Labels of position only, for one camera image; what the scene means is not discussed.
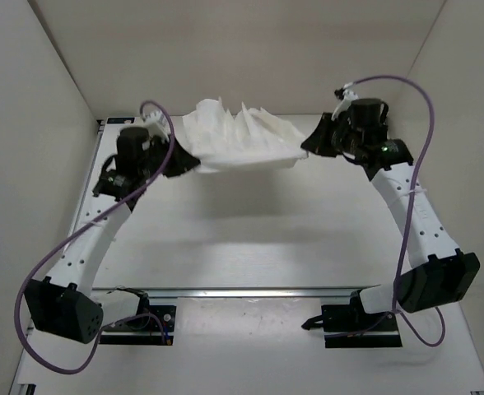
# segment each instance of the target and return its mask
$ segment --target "purple cable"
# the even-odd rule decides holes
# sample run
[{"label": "purple cable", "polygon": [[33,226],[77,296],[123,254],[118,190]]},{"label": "purple cable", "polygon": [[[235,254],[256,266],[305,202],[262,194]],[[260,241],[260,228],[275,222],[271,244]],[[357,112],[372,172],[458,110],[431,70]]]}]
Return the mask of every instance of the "purple cable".
[{"label": "purple cable", "polygon": [[[15,299],[15,309],[14,309],[14,312],[13,312],[13,321],[15,323],[15,330],[16,330],[16,333],[17,333],[17,337],[19,338],[19,341],[21,342],[23,348],[25,349],[25,351],[28,353],[29,356],[31,356],[34,360],[36,360],[40,365],[43,365],[45,368],[50,369],[55,373],[77,374],[77,373],[83,371],[88,366],[88,364],[90,364],[92,358],[94,357],[95,349],[97,348],[99,341],[100,341],[100,338],[101,338],[101,332],[105,328],[102,328],[100,330],[100,332],[98,333],[97,337],[95,338],[94,346],[92,347],[91,353],[88,355],[88,358],[86,359],[86,361],[81,366],[79,366],[76,369],[63,369],[63,368],[60,368],[56,365],[53,365],[53,364],[49,363],[47,360],[45,360],[44,358],[42,358],[39,354],[37,354],[37,352],[32,348],[31,344],[28,342],[28,339],[26,338],[25,330],[22,327],[22,323],[21,323],[21,304],[22,304],[22,298],[24,296],[25,289],[28,286],[28,283],[30,282],[30,280],[35,276],[35,274],[37,274],[37,272],[56,253],[61,251],[61,249],[63,249],[65,245],[67,245],[68,243],[75,240],[76,238],[78,238],[83,233],[85,233],[96,222],[101,221],[103,218],[108,216],[111,212],[116,210],[118,207],[122,206],[123,204],[125,204],[126,202],[128,202],[131,199],[139,197],[142,193],[144,193],[147,190],[147,188],[149,188],[149,186],[165,170],[165,167],[169,163],[169,159],[170,159],[170,157],[173,153],[173,150],[175,149],[175,140],[176,140],[175,126],[173,125],[173,122],[170,119],[169,113],[167,113],[167,111],[161,105],[156,103],[154,100],[146,100],[142,103],[142,106],[140,107],[140,114],[141,115],[143,115],[143,108],[147,104],[156,106],[163,113],[163,115],[167,119],[167,123],[169,124],[169,128],[170,128],[169,150],[167,151],[167,155],[165,155],[165,158],[161,162],[161,165],[158,168],[158,170],[140,188],[136,189],[134,192],[130,193],[127,197],[125,197],[124,199],[122,199],[119,202],[117,202],[116,204],[114,204],[111,208],[103,211],[101,214],[99,214],[97,217],[95,217],[92,222],[89,222],[86,225],[79,228],[78,230],[76,230],[74,233],[72,233],[70,236],[68,236],[65,240],[63,240],[61,243],[59,243],[56,247],[54,247],[49,253],[47,253],[46,256],[43,259],[41,259],[39,261],[39,263],[37,263],[37,265],[35,265],[35,267],[33,269],[31,269],[30,273],[28,273],[25,280],[22,282],[21,288],[17,292],[17,296],[16,296],[16,299]],[[139,315],[136,315],[136,316],[133,316],[133,317],[128,317],[128,318],[122,319],[122,320],[119,321],[119,323],[126,323],[128,321],[132,321],[133,319],[143,318],[143,317],[151,317],[151,318],[155,319],[156,323],[160,327],[161,339],[162,339],[163,342],[165,342],[165,334],[163,332],[163,326],[161,325],[160,320],[154,314],[150,314],[150,313],[139,314]]]},{"label": "purple cable", "polygon": [[418,156],[416,160],[416,164],[414,165],[414,171],[412,172],[412,178],[410,182],[410,194],[409,194],[409,199],[408,199],[408,208],[407,208],[407,218],[405,220],[405,228],[403,230],[403,241],[401,243],[401,249],[399,251],[399,259],[398,259],[398,268],[396,270],[396,277],[394,278],[393,282],[393,298],[392,298],[392,311],[396,314],[401,314],[402,318],[404,319],[405,323],[407,323],[408,327],[414,332],[414,334],[417,336],[417,338],[426,346],[429,347],[436,347],[439,346],[444,338],[445,338],[445,332],[446,332],[446,327],[445,327],[445,320],[443,318],[443,314],[441,313],[440,309],[436,308],[436,311],[438,312],[438,315],[440,316],[440,321],[441,321],[441,336],[438,342],[436,343],[429,343],[426,342],[423,337],[417,332],[417,330],[412,326],[408,318],[405,316],[403,312],[400,312],[397,310],[397,302],[398,302],[398,289],[399,289],[399,284],[401,282],[401,273],[403,271],[403,262],[405,259],[405,253],[407,252],[407,246],[408,246],[408,238],[410,237],[410,227],[412,223],[412,212],[414,208],[414,189],[416,188],[416,182],[417,182],[417,176],[419,174],[421,164],[423,163],[423,160],[425,159],[425,155],[427,150],[429,149],[430,141],[432,140],[432,135],[434,133],[434,125],[435,125],[435,112],[434,112],[434,105],[432,104],[432,100],[429,97],[429,95],[425,92],[423,88],[421,88],[419,85],[417,85],[414,81],[409,80],[408,78],[405,77],[400,77],[400,76],[394,76],[394,75],[378,75],[378,76],[372,76],[372,77],[365,77],[361,78],[357,81],[354,81],[350,86],[354,85],[359,85],[363,82],[368,82],[368,81],[374,81],[374,80],[395,80],[395,81],[400,81],[403,82],[407,85],[412,86],[414,89],[416,89],[418,92],[420,92],[421,96],[423,96],[423,99],[425,99],[426,105],[429,109],[429,131],[426,135],[425,143],[423,144],[423,148],[421,149],[420,155]]}]

